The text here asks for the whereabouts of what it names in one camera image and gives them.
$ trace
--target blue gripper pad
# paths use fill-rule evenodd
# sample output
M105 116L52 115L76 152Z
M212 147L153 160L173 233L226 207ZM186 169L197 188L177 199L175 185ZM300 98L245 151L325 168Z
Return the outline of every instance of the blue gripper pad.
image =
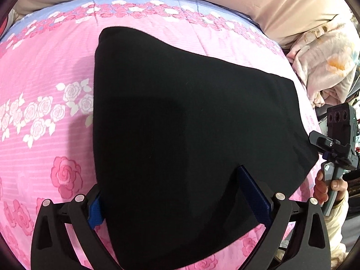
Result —
M104 222L104 218L100 209L100 195L96 197L93 203L89 207L88 223L92 229L97 225L101 225Z
M272 224L271 204L244 166L237 171L240 190L243 192L256 220L269 227Z

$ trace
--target black fabric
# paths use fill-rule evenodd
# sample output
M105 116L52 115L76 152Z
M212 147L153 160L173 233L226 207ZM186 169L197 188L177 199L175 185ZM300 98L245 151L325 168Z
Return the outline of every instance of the black fabric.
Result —
M318 154L291 80L112 27L95 54L94 157L120 265L170 270L257 225L239 165L290 196Z

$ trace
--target yellow sleeve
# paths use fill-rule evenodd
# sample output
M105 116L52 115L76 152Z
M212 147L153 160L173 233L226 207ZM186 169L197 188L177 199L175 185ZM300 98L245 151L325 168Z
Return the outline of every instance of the yellow sleeve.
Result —
M346 247L341 243L341 227L349 209L349 193L346 191L345 198L339 204L333 207L329 216L324 216L326 228L328 230L330 251L331 251L331 269L336 269L346 258Z

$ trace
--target mattress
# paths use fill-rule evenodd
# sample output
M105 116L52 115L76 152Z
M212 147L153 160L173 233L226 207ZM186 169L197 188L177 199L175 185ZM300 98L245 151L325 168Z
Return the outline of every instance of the mattress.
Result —
M238 12L202 0L75 0L34 12L0 41L0 232L26 269L42 201L67 202L96 183L94 53L100 32L110 26L135 28L186 51L291 79L306 132L320 132L306 91L279 45ZM258 145L261 155L266 143ZM320 161L292 199L312 196L319 169ZM80 262L91 268L73 229L67 228ZM259 225L182 270L235 270L263 231ZM116 258L106 223L96 232Z

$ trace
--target crumpled blanket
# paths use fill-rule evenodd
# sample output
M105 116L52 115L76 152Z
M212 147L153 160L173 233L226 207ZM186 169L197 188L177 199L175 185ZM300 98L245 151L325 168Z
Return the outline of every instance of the crumpled blanket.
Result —
M350 91L360 52L350 19L340 14L305 32L286 56L313 107L344 103Z

